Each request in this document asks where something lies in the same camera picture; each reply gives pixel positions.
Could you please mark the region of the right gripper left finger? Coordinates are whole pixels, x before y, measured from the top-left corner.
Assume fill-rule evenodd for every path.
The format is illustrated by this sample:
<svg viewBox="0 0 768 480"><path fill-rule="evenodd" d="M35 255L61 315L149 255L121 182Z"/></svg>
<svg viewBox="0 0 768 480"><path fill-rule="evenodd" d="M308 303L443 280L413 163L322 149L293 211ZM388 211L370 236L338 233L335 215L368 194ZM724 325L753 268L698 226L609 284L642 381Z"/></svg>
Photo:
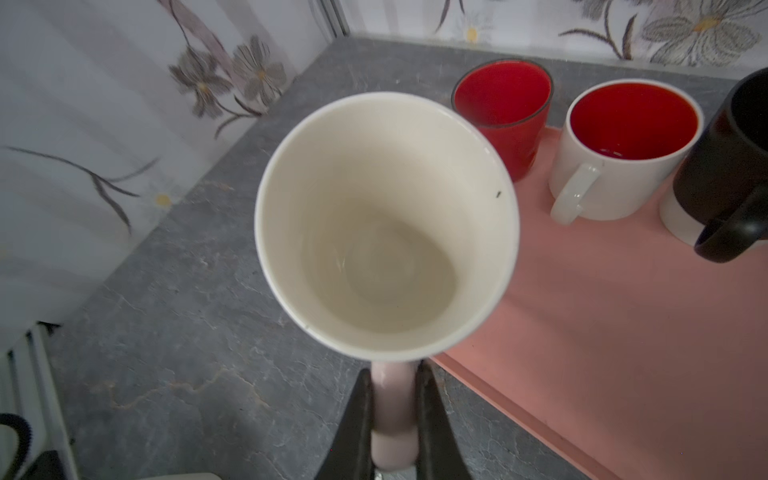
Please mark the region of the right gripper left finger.
<svg viewBox="0 0 768 480"><path fill-rule="evenodd" d="M375 417L371 371L356 379L337 432L315 480L372 480L371 433Z"/></svg>

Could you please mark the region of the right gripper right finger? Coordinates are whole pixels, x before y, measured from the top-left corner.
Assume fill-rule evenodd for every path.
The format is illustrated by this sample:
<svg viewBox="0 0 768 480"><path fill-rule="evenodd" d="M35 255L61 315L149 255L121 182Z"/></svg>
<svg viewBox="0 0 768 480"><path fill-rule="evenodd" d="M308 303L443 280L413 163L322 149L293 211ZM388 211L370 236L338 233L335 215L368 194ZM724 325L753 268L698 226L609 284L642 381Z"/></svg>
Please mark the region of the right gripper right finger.
<svg viewBox="0 0 768 480"><path fill-rule="evenodd" d="M419 455L416 478L470 480L430 365L422 361L415 374Z"/></svg>

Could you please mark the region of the pink plastic tray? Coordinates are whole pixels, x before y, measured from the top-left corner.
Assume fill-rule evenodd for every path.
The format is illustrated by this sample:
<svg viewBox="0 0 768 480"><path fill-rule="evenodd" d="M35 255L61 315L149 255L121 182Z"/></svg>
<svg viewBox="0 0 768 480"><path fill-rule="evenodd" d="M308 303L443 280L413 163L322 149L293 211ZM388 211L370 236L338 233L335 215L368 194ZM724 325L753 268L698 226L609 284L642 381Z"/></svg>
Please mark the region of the pink plastic tray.
<svg viewBox="0 0 768 480"><path fill-rule="evenodd" d="M516 185L520 251L496 310L439 365L593 479L767 475L767 250L716 264L656 200L556 224L549 128Z"/></svg>

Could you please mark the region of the pale pink mug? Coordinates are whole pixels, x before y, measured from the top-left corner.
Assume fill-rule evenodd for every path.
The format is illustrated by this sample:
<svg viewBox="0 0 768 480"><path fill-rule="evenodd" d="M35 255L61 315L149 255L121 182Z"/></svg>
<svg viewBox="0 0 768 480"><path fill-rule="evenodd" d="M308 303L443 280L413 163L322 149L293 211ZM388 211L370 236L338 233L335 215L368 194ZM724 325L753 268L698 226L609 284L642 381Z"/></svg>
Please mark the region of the pale pink mug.
<svg viewBox="0 0 768 480"><path fill-rule="evenodd" d="M263 273L290 318L370 363L374 465L412 466L417 368L491 315L518 256L519 209L499 155L436 102L349 96L279 144L254 231Z"/></svg>

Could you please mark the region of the white mug red inside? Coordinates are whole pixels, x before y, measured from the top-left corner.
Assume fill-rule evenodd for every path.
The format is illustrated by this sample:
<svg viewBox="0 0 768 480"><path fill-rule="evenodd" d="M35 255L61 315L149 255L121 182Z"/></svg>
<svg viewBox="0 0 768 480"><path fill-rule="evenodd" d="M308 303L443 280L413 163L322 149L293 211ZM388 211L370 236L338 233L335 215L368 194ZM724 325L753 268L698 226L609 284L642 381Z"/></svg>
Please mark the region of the white mug red inside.
<svg viewBox="0 0 768 480"><path fill-rule="evenodd" d="M549 178L551 218L614 221L634 214L689 153L704 128L683 90L647 79L598 84L570 105Z"/></svg>

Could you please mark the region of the red mug black handle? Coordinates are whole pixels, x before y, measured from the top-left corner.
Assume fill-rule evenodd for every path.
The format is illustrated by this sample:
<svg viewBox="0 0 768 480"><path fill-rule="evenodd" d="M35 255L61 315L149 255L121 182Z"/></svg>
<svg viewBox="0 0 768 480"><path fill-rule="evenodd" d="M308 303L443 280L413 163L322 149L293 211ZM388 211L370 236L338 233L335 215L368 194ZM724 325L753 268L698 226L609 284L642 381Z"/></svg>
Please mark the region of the red mug black handle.
<svg viewBox="0 0 768 480"><path fill-rule="evenodd" d="M486 137L516 182L533 166L553 93L543 66L498 59L467 72L453 89L451 106Z"/></svg>

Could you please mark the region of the black mug white base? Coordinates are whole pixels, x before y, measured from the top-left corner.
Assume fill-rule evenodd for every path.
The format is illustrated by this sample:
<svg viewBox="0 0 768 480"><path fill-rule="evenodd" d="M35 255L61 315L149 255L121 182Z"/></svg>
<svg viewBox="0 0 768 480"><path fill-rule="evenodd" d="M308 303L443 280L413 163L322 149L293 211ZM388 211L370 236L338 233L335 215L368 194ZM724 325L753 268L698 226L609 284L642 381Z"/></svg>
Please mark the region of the black mug white base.
<svg viewBox="0 0 768 480"><path fill-rule="evenodd" d="M659 206L666 229L725 263L767 241L767 70L728 93Z"/></svg>

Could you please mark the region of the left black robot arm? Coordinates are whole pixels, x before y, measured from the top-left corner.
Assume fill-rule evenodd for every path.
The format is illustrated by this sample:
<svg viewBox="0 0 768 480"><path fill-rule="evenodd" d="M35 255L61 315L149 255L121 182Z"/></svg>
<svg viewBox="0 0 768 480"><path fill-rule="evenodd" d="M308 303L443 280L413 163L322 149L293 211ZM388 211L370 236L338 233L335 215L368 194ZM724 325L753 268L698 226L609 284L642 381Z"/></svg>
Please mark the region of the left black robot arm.
<svg viewBox="0 0 768 480"><path fill-rule="evenodd" d="M21 472L27 459L32 443L32 430L23 417L12 413L1 414L1 425L14 430L17 437L13 460L3 476L4 480L11 480ZM58 453L55 450L46 450L36 457L20 479L65 480L66 474Z"/></svg>

